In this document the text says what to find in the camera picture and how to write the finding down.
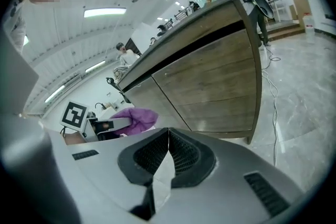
seated person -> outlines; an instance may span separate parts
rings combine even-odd
[[[116,49],[122,53],[120,56],[120,62],[122,66],[131,66],[140,57],[132,50],[126,50],[123,43],[118,43]]]
[[[152,37],[151,38],[151,43],[149,44],[149,46],[152,46],[154,44],[154,42],[156,42],[156,38],[155,37]]]
[[[158,37],[163,36],[167,32],[167,28],[164,25],[159,25],[157,28],[160,30],[160,32],[157,34]]]

wooden cabinet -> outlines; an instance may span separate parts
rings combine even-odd
[[[241,1],[217,0],[167,31],[118,85],[160,115],[157,127],[250,143],[261,101],[258,44]]]
[[[155,127],[175,127],[190,130],[170,101],[155,83],[148,78],[125,93],[137,108],[147,108],[159,114]]]
[[[256,69],[245,29],[180,58],[153,78],[192,131],[252,129]]]

purple cloth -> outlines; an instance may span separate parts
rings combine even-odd
[[[121,135],[135,135],[141,132],[147,131],[149,128],[154,126],[158,120],[159,115],[150,109],[141,108],[127,108],[119,111],[117,114],[113,115],[110,119],[118,118],[131,118],[132,123],[130,126],[113,131],[115,134]]]

gray vent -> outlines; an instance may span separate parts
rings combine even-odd
[[[75,153],[72,156],[77,161],[79,159],[88,158],[88,157],[91,157],[91,156],[95,156],[97,154],[99,154],[97,151],[91,150],[91,151],[84,151],[84,152],[80,152],[80,153]]]
[[[271,217],[285,211],[289,204],[280,194],[268,183],[261,174],[252,173],[244,176],[247,183],[258,196]]]

fluorescent light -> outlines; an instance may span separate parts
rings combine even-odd
[[[111,15],[111,14],[125,14],[125,8],[97,8],[88,9],[84,11],[84,18],[99,16],[99,15]]]
[[[25,39],[23,40],[23,46],[26,45],[29,42],[27,36],[25,36]]]
[[[88,68],[87,70],[85,70],[85,73],[90,72],[91,70],[93,70],[93,69],[95,69],[95,68],[97,68],[97,67],[103,65],[104,63],[105,63],[105,61],[100,62],[100,63],[94,65],[93,67]]]
[[[49,96],[47,98],[47,100],[45,101],[45,103],[48,103],[57,93],[59,93],[63,89],[64,89],[64,85],[62,85],[61,87],[59,87],[51,96]]]

